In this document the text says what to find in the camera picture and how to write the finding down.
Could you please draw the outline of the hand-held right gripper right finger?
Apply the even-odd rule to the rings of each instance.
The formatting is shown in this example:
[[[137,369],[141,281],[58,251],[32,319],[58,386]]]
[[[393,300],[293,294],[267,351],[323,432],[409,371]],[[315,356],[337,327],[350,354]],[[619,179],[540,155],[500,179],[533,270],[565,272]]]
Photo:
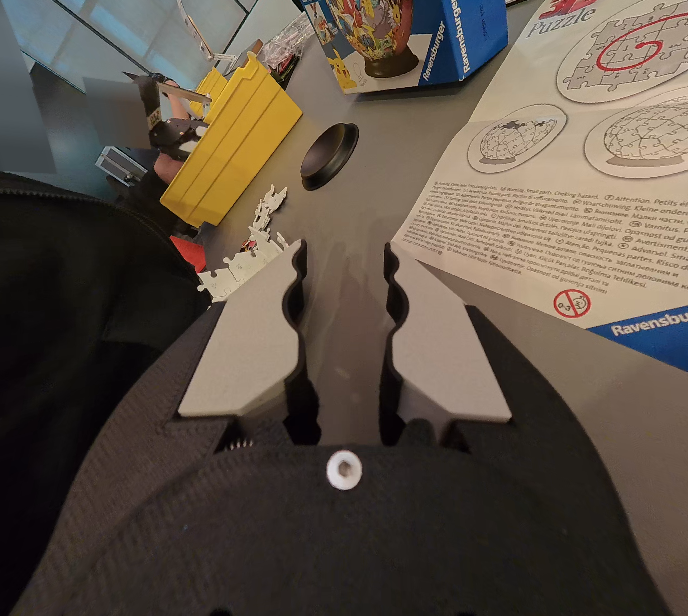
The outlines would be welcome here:
[[[460,296],[397,243],[384,247],[386,310],[379,427],[384,445],[423,419],[441,441],[454,421],[508,423],[511,410]]]

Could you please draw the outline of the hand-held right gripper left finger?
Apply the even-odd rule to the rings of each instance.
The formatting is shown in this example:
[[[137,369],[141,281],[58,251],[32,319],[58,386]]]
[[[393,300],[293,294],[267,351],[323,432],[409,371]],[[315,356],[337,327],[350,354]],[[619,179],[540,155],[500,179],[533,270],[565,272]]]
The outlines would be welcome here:
[[[300,239],[228,296],[177,414],[264,421],[294,443],[318,443],[319,398],[308,377],[298,324],[305,307],[307,243]]]

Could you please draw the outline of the yellow plastic bin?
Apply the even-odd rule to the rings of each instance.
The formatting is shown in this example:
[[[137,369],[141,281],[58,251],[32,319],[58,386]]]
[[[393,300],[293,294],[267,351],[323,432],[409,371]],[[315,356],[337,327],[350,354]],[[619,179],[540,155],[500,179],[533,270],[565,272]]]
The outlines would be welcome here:
[[[203,96],[210,95],[212,100],[217,100],[227,84],[228,80],[217,68],[212,67],[196,88],[196,92]]]
[[[211,98],[206,132],[159,200],[194,227],[221,222],[303,115],[253,52]]]

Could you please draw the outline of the half-built puzzle ball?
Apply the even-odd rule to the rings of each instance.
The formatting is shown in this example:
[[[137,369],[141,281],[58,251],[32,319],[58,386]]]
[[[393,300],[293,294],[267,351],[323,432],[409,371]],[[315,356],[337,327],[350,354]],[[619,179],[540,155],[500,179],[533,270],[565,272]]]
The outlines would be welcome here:
[[[270,234],[270,242],[267,245],[260,246],[257,250],[249,250],[245,247],[233,258],[225,257],[224,267],[198,274],[200,284],[197,290],[210,293],[212,302],[225,301],[230,294],[267,266],[271,260],[286,251],[288,247],[289,244],[279,232],[276,241],[271,239]]]

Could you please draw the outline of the person's left forearm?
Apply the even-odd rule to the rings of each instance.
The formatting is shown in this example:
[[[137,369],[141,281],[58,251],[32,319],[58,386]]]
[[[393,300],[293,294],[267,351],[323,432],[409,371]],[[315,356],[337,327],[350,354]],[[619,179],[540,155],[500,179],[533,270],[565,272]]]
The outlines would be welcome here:
[[[129,187],[122,207],[146,217],[170,236],[176,231],[178,217],[160,203],[167,186],[154,170],[150,170],[139,182]]]

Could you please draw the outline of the black round ball stand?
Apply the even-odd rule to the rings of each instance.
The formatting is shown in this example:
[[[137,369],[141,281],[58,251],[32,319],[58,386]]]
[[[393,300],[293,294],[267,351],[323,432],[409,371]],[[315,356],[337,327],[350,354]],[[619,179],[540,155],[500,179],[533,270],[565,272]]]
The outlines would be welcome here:
[[[320,134],[305,154],[300,168],[303,187],[315,191],[330,182],[343,168],[359,138],[354,123],[336,123]]]

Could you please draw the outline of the person's left hand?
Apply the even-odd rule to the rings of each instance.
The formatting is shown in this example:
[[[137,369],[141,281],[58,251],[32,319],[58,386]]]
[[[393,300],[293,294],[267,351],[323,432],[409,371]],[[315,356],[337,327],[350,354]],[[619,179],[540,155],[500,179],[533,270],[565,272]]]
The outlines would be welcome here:
[[[166,153],[160,153],[153,165],[153,171],[167,185],[169,185],[184,165],[182,160],[175,159]]]

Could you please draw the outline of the thin side table top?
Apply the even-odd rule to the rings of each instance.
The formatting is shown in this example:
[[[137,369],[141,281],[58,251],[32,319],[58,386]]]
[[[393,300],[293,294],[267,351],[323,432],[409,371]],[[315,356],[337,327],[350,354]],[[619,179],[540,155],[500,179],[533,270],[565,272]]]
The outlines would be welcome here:
[[[202,94],[185,88],[170,86],[166,82],[161,82],[152,76],[135,75],[133,73],[126,71],[123,73],[134,82],[141,81],[154,83],[155,86],[158,88],[159,93],[164,96],[175,96],[178,98],[188,100],[189,102],[200,103],[201,105],[210,105],[212,102],[212,97],[209,93]]]

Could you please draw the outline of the grey equipment case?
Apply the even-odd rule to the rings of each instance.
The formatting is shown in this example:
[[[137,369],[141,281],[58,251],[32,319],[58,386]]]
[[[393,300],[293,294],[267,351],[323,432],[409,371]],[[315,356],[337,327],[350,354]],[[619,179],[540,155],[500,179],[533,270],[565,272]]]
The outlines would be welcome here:
[[[126,187],[139,183],[147,173],[143,165],[115,146],[104,146],[95,165]]]

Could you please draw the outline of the orange traffic cone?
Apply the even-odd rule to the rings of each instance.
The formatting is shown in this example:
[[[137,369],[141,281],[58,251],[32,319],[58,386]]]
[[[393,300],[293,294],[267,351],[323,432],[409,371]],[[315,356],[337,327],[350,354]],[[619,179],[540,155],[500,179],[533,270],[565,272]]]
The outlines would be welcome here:
[[[206,271],[206,254],[204,247],[179,236],[170,236],[170,241],[173,243],[177,251],[186,262],[188,262],[197,274]]]

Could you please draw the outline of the clear plastic bag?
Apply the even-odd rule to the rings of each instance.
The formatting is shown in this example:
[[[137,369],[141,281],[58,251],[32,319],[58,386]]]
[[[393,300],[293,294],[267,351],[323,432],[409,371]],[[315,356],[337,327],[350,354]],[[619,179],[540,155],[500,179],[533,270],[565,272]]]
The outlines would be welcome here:
[[[301,57],[306,42],[314,35],[307,13],[301,12],[280,33],[262,46],[259,61],[276,79],[288,75]]]

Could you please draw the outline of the person's black jacket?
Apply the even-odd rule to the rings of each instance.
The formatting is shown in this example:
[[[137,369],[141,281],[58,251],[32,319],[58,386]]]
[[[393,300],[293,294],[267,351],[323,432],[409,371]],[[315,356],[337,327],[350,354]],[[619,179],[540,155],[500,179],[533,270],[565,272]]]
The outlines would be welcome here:
[[[160,228],[1,173],[1,614],[36,569],[96,435],[205,311]]]

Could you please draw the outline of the paper instruction leaflet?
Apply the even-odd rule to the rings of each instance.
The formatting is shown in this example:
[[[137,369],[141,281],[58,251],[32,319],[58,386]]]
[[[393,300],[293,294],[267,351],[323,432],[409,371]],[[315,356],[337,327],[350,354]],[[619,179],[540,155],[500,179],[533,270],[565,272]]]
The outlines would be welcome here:
[[[394,237],[687,370],[687,0],[546,0]]]

